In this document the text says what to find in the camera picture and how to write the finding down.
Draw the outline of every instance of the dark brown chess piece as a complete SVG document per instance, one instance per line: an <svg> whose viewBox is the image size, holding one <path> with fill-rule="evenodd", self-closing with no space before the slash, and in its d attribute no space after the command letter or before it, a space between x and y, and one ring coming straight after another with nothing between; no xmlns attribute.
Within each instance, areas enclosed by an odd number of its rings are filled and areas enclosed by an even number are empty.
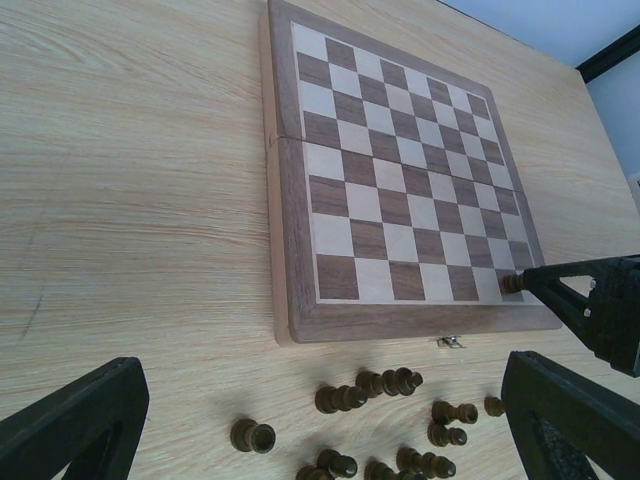
<svg viewBox="0 0 640 480"><path fill-rule="evenodd" d="M231 428L231 444L241 452L270 452L276 443L276 432L266 423L243 418Z"/></svg>
<svg viewBox="0 0 640 480"><path fill-rule="evenodd" d="M333 478L353 478L358 473L356 461L351 457L341 455L335 450L320 452L316 466L328 472Z"/></svg>
<svg viewBox="0 0 640 480"><path fill-rule="evenodd" d="M373 372L361 372L356 377L356 385L367 392L369 398L386 393L392 397L396 395L409 396L422 385L422 375L412 372L408 368L386 370L382 375Z"/></svg>
<svg viewBox="0 0 640 480"><path fill-rule="evenodd" d="M403 470L395 473L389 466L378 461L370 462L364 471L364 480L424 480L424 478L420 472Z"/></svg>
<svg viewBox="0 0 640 480"><path fill-rule="evenodd" d="M367 394L359 387L322 387L316 392L316 408L322 413L348 412L367 403Z"/></svg>
<svg viewBox="0 0 640 480"><path fill-rule="evenodd" d="M422 472L427 478L451 478L456 474L456 466L448 458L431 452L420 455L409 447L398 450L396 463L400 470Z"/></svg>
<svg viewBox="0 0 640 480"><path fill-rule="evenodd" d="M504 402L497 397L487 397L484 399L484 409L490 417L501 417L504 415Z"/></svg>
<svg viewBox="0 0 640 480"><path fill-rule="evenodd" d="M333 480L333 477L325 470L307 465L298 471L296 480Z"/></svg>
<svg viewBox="0 0 640 480"><path fill-rule="evenodd" d="M471 403L463 403L454 407L448 402L434 402L431 408L433 421L440 425L449 425L454 420L462 423L476 423L478 421L478 409Z"/></svg>
<svg viewBox="0 0 640 480"><path fill-rule="evenodd" d="M439 423L431 422L427 430L429 441L436 447L447 445L466 445L467 433L461 428L447 428Z"/></svg>

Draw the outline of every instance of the light wood tabletop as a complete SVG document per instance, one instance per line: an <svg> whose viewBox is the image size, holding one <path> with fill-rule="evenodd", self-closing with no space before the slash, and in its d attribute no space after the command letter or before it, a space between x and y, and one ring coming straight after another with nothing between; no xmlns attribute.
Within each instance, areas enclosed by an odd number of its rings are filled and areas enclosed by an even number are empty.
<svg viewBox="0 0 640 480"><path fill-rule="evenodd" d="M580 75L433 1L295 3L489 86L548 263L637 253L640 220ZM1 2L0 418L116 356L151 401L130 478L287 479L322 446L430 450L434 398L480 404L535 350L628 398L567 329L279 347L273 335L257 0ZM408 366L425 384L322 415L320 382ZM240 414L270 423L240 454ZM504 417L438 451L523 478Z"/></svg>

